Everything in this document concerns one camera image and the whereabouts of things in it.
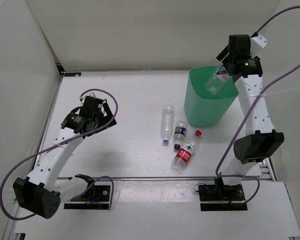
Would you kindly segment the clear bottle red label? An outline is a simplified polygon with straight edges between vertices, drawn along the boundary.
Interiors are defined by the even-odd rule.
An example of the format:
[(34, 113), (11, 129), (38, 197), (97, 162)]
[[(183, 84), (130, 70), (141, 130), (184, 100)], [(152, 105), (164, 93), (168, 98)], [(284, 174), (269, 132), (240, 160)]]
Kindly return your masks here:
[(189, 161), (196, 153), (201, 136), (202, 132), (200, 130), (196, 130), (184, 141), (183, 145), (180, 147), (175, 157), (171, 161), (171, 168), (178, 174), (182, 174), (184, 172)]

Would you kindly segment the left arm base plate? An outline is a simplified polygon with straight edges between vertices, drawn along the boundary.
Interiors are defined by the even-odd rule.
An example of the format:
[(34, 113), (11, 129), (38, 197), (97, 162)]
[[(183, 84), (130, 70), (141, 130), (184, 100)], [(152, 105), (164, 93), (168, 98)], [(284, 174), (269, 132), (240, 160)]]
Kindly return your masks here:
[(65, 210), (110, 210), (113, 203), (114, 181), (109, 176), (101, 176), (96, 179), (77, 174), (76, 179), (86, 183), (86, 191), (66, 201)]

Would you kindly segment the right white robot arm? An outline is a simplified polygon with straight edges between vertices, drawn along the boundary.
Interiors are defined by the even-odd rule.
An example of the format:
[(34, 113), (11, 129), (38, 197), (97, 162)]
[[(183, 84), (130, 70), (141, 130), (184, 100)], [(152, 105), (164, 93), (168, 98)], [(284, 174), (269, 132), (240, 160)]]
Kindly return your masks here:
[(220, 200), (228, 199), (232, 186), (241, 184), (252, 167), (269, 158), (284, 142), (284, 134), (277, 132), (268, 113), (263, 90), (263, 70), (257, 54), (267, 45), (258, 34), (230, 35), (227, 48), (218, 56), (233, 79), (244, 119), (239, 130), (245, 136), (235, 137), (230, 147), (234, 157), (228, 167), (217, 171), (222, 183), (215, 186), (214, 193)]

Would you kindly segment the crushed bottle blue label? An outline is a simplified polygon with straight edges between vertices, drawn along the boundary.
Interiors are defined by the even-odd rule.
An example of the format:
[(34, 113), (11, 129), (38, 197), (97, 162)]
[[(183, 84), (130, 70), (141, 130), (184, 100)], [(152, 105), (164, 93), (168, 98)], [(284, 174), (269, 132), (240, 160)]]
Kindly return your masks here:
[(230, 74), (228, 73), (225, 66), (221, 63), (213, 73), (213, 75), (209, 78), (205, 85), (205, 89), (209, 91), (211, 94), (216, 95), (226, 81), (229, 79)]

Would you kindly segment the small bottle black cap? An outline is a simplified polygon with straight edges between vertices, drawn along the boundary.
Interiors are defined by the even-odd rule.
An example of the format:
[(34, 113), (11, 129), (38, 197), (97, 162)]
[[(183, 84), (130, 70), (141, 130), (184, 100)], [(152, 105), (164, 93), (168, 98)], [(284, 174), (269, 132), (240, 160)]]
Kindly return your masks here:
[(173, 134), (173, 149), (178, 151), (186, 138), (188, 123), (183, 120), (178, 120), (175, 124)]

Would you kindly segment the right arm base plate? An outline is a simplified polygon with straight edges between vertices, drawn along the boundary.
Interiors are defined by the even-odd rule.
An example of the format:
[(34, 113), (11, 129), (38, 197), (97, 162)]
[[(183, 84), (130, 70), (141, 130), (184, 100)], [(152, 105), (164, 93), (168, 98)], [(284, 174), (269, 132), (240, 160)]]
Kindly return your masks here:
[(199, 194), (201, 212), (247, 211), (242, 184), (225, 185), (221, 178), (199, 182), (193, 186)]

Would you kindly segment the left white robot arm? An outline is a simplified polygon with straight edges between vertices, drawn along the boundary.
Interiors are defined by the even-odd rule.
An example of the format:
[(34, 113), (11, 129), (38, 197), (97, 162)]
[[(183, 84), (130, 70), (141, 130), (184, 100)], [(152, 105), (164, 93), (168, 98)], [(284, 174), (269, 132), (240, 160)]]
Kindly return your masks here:
[(77, 174), (57, 183), (66, 162), (86, 137), (116, 125), (107, 100), (87, 95), (81, 104), (65, 117), (52, 149), (44, 154), (37, 167), (13, 183), (19, 206), (45, 219), (50, 219), (64, 202), (90, 204), (105, 202), (110, 197), (110, 189), (96, 186), (88, 175)]

